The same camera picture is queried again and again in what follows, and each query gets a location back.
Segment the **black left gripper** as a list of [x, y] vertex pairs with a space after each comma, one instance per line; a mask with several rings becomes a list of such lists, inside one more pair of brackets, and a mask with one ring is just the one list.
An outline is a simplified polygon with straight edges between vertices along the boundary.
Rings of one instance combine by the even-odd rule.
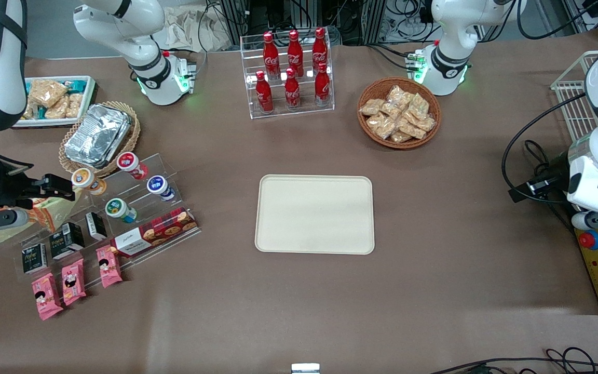
[[550, 204], [567, 204], [568, 182], [567, 164], [539, 164], [533, 177], [509, 189], [508, 194], [513, 202], [531, 199]]

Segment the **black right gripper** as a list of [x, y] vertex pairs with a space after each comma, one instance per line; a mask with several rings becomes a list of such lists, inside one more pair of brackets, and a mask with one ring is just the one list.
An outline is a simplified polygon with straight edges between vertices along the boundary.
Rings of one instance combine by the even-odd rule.
[[43, 175], [36, 180], [24, 172], [16, 172], [6, 163], [0, 163], [0, 210], [22, 208], [31, 210], [34, 198], [61, 198], [74, 202], [73, 183], [56, 175]]

